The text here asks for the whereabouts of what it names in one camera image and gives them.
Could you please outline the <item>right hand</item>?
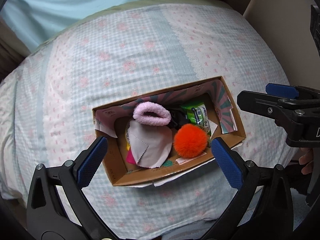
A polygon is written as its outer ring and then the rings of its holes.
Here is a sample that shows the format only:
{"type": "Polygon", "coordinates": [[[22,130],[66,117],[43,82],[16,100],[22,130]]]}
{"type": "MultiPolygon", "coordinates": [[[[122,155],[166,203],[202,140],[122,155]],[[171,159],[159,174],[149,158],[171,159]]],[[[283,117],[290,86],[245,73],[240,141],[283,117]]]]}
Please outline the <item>right hand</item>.
{"type": "Polygon", "coordinates": [[[302,156],[299,158],[299,164],[303,165],[302,174],[307,175],[313,172],[313,149],[300,148],[302,156]]]}

